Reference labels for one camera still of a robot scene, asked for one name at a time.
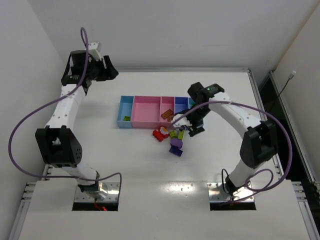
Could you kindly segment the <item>lime square lego brick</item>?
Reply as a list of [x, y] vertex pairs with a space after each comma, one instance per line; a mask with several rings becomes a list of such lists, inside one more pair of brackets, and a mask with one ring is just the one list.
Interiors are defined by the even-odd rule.
[[169, 136], [171, 139], [176, 139], [177, 138], [177, 133], [175, 130], [169, 131]]

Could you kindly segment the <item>lilac oval lego piece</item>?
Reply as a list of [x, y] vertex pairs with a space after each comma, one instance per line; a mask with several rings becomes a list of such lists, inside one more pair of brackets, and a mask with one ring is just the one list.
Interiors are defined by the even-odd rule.
[[179, 139], [179, 138], [172, 138], [170, 140], [170, 145], [172, 147], [176, 147], [178, 149], [181, 149], [183, 147], [183, 141], [181, 139]]

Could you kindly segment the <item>orange lego plate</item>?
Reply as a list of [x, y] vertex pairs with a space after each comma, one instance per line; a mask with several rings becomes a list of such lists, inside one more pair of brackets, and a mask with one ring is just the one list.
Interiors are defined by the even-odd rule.
[[173, 120], [173, 118], [174, 118], [173, 116], [170, 116], [170, 117], [167, 119], [167, 121], [168, 121], [168, 122], [171, 122], [171, 121]]
[[170, 116], [172, 116], [173, 114], [174, 114], [174, 112], [171, 109], [168, 109], [167, 111], [165, 111], [164, 113], [161, 114], [161, 117], [162, 117], [162, 119], [166, 120]]

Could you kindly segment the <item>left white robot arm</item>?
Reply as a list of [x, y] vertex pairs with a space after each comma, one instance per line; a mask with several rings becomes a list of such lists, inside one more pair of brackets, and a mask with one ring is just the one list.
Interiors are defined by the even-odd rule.
[[107, 189], [97, 181], [99, 173], [82, 161], [83, 149], [73, 128], [92, 82], [113, 80], [118, 74], [109, 56], [102, 56], [99, 50], [72, 51], [61, 79], [63, 99], [45, 127], [35, 132], [44, 163], [74, 176], [80, 191], [96, 199], [107, 195]]

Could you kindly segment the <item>lime curved lego brick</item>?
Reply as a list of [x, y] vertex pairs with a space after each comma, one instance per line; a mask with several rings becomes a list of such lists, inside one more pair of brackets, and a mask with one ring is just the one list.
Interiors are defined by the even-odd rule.
[[126, 122], [130, 122], [131, 121], [131, 117], [130, 116], [125, 116], [123, 120], [126, 121]]

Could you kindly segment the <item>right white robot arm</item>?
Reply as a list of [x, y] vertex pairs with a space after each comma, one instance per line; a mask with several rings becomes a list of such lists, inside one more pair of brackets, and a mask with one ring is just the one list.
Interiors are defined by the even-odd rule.
[[211, 103], [201, 106], [186, 117], [191, 124], [187, 128], [190, 137], [205, 131], [203, 119], [211, 111], [227, 121], [242, 138], [240, 161], [225, 179], [224, 189], [232, 195], [245, 185], [246, 180], [262, 164], [278, 153], [277, 126], [271, 120], [262, 121], [251, 116], [240, 106]]

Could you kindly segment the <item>lime long lego brick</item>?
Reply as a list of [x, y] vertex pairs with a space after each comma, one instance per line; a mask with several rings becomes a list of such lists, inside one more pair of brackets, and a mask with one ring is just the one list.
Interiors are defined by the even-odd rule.
[[179, 130], [177, 138], [182, 141], [184, 137], [184, 133], [185, 133], [185, 130]]

